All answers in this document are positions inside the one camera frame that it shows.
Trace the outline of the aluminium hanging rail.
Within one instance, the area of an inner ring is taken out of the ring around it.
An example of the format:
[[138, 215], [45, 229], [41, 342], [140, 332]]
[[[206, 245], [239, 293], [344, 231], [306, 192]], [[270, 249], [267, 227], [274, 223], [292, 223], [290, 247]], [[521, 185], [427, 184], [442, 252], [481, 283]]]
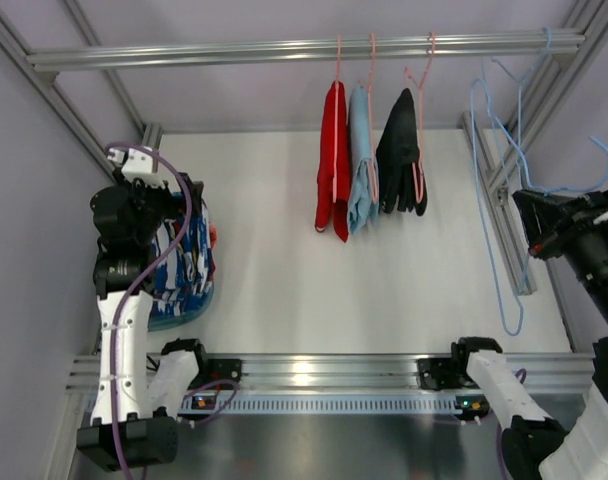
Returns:
[[573, 54], [586, 36], [577, 29], [409, 37], [271, 40], [157, 46], [90, 46], [34, 50], [28, 63], [38, 72], [269, 64], [335, 60]]

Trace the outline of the red trousers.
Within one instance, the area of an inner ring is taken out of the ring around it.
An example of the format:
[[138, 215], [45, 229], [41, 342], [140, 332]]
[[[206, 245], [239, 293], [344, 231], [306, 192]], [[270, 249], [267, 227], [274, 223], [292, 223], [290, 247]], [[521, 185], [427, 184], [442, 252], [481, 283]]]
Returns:
[[335, 234], [342, 242], [346, 243], [349, 238], [347, 214], [352, 174], [349, 159], [348, 110], [345, 87], [342, 82], [339, 88], [338, 196], [337, 201], [333, 203], [334, 86], [332, 83], [325, 97], [321, 120], [314, 226], [318, 232], [323, 232], [329, 224], [332, 224]]

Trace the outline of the black trousers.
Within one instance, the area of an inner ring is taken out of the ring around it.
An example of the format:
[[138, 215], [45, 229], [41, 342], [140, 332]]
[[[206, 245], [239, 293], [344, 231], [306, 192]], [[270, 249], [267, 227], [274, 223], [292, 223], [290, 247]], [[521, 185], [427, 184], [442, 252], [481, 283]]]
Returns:
[[379, 205], [384, 213], [397, 210], [425, 214], [428, 193], [420, 153], [414, 98], [410, 89], [404, 88], [376, 148]]

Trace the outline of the left aluminium frame strut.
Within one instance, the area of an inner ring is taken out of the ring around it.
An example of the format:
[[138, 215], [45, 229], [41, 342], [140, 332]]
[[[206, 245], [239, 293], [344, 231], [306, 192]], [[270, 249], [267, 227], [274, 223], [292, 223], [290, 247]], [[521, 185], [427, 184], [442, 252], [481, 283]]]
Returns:
[[103, 180], [114, 181], [103, 147], [142, 140], [147, 125], [114, 72], [40, 72], [29, 61], [39, 50], [98, 46], [79, 1], [0, 1], [0, 49], [81, 148]]

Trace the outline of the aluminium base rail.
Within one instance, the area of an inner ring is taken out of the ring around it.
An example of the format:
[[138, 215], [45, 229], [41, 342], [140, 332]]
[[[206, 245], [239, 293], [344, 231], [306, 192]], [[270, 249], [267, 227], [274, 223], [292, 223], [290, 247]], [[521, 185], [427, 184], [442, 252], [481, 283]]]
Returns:
[[[526, 372], [533, 394], [582, 393], [593, 375], [586, 353], [513, 353], [505, 362]], [[191, 385], [230, 379], [265, 394], [400, 393], [427, 391], [435, 373], [452, 369], [449, 354], [211, 354]]]

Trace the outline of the light blue trousers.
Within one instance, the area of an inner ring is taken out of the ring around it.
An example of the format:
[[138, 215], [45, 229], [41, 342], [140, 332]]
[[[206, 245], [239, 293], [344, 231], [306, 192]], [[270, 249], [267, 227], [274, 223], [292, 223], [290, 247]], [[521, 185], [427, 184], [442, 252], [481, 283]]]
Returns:
[[368, 100], [367, 90], [361, 85], [355, 86], [348, 118], [352, 183], [347, 222], [351, 236], [368, 221], [375, 223], [379, 213], [379, 171], [372, 146]]

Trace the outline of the empty blue hanger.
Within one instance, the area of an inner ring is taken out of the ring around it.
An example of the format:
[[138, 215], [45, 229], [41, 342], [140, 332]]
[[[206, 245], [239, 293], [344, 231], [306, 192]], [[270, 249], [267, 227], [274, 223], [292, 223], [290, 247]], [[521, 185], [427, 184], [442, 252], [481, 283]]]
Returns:
[[491, 62], [498, 65], [501, 70], [518, 86], [518, 97], [517, 97], [517, 124], [516, 134], [518, 147], [522, 146], [522, 112], [523, 112], [523, 92], [525, 88], [530, 84], [531, 78], [539, 70], [541, 65], [544, 63], [551, 51], [552, 44], [552, 29], [548, 26], [543, 28], [543, 33], [546, 35], [545, 46], [540, 50], [537, 58], [533, 63], [520, 74], [511, 72], [499, 58], [492, 57]]

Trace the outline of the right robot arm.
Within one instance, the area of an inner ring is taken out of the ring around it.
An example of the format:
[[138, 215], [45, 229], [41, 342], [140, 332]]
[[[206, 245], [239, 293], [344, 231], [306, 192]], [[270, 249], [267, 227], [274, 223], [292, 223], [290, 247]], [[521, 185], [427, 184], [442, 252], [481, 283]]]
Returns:
[[[520, 189], [512, 197], [529, 256], [563, 259], [608, 329], [608, 189], [575, 196]], [[453, 342], [459, 374], [481, 390], [498, 421], [511, 478], [608, 479], [608, 332], [586, 354], [591, 375], [584, 407], [566, 429], [518, 380], [497, 341]]]

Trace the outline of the aluminium frame strut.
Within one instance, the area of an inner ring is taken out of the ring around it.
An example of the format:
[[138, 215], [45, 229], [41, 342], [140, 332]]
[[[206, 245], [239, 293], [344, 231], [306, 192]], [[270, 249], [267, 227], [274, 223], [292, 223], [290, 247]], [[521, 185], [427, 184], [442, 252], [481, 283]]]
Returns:
[[29, 61], [39, 50], [98, 46], [79, 1], [0, 1], [0, 49], [81, 148], [103, 180], [114, 181], [103, 147], [142, 140], [147, 125], [114, 72], [40, 72]]
[[488, 247], [490, 267], [498, 270], [495, 254], [500, 253], [511, 287], [511, 295], [517, 308], [515, 317], [507, 313], [507, 301], [500, 289], [495, 291], [499, 318], [504, 333], [518, 337], [524, 325], [525, 310], [522, 298], [536, 290], [530, 258], [522, 245], [522, 235], [510, 207], [509, 194], [513, 184], [532, 186], [527, 151], [542, 136], [544, 128], [553, 119], [557, 109], [579, 82], [589, 64], [608, 40], [608, 1], [577, 1], [566, 15], [564, 27], [577, 29], [586, 36], [585, 42], [573, 54], [550, 53], [539, 70], [531, 78], [523, 92], [522, 146], [516, 144], [516, 106], [508, 121], [496, 114], [487, 74], [482, 72], [469, 91], [469, 99], [476, 94], [484, 95], [485, 116], [490, 122], [491, 135], [486, 135], [475, 109], [469, 109], [462, 117], [462, 125], [468, 136], [476, 200], [485, 241], [496, 241], [496, 247]]

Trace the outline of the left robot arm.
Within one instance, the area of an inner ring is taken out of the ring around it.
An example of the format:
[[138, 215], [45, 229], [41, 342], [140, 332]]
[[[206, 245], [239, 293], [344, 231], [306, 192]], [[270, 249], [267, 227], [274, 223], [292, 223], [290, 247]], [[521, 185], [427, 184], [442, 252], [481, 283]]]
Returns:
[[204, 312], [215, 264], [203, 184], [182, 173], [180, 190], [122, 174], [90, 201], [99, 233], [93, 271], [101, 323], [97, 399], [77, 432], [80, 453], [106, 472], [172, 462], [184, 393], [205, 367], [197, 339], [167, 343], [157, 365], [149, 332], [174, 328]]

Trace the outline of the red white garment in basket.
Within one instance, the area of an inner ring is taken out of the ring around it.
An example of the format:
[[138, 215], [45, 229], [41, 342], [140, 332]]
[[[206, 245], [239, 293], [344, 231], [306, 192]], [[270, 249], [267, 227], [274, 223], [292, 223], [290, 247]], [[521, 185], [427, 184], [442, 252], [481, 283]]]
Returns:
[[209, 239], [211, 248], [214, 249], [217, 242], [217, 229], [214, 224], [209, 224]]

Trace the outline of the right aluminium frame strut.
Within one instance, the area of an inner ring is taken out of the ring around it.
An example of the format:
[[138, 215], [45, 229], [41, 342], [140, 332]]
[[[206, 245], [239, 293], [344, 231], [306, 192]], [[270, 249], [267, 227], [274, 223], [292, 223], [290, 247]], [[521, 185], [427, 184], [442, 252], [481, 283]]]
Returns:
[[553, 119], [557, 109], [579, 82], [589, 64], [608, 40], [608, 1], [577, 1], [566, 15], [564, 27], [577, 29], [586, 36], [585, 42], [573, 54], [550, 53], [539, 70], [531, 78], [523, 92], [522, 146], [516, 144], [516, 106], [508, 121], [496, 114], [487, 74], [482, 72], [469, 91], [469, 99], [476, 94], [484, 95], [485, 116], [490, 122], [491, 135], [486, 135], [475, 109], [469, 109], [462, 117], [462, 125], [468, 136], [476, 200], [485, 241], [496, 241], [496, 247], [488, 247], [490, 267], [498, 270], [495, 254], [500, 253], [511, 287], [511, 295], [517, 308], [515, 317], [507, 313], [507, 301], [500, 289], [495, 291], [499, 318], [504, 333], [518, 337], [524, 325], [525, 310], [522, 298], [536, 290], [530, 258], [522, 245], [522, 235], [510, 207], [509, 194], [513, 184], [532, 186], [527, 151], [542, 136], [544, 128]]

